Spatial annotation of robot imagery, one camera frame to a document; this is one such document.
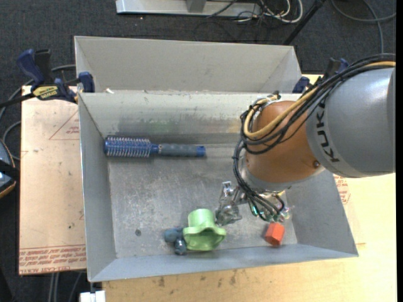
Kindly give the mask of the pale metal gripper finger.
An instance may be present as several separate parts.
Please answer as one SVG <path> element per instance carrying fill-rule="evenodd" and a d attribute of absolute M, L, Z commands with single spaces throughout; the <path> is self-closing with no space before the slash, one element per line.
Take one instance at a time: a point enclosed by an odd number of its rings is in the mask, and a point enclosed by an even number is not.
<path fill-rule="evenodd" d="M 234 189 L 232 188 L 232 183 L 230 181 L 225 181 L 221 185 L 220 190 L 220 201 L 231 201 L 234 199 Z"/>
<path fill-rule="evenodd" d="M 215 210 L 215 219 L 217 225 L 226 226 L 242 220 L 242 215 L 240 214 L 238 205 L 230 201 L 221 204 Z"/>

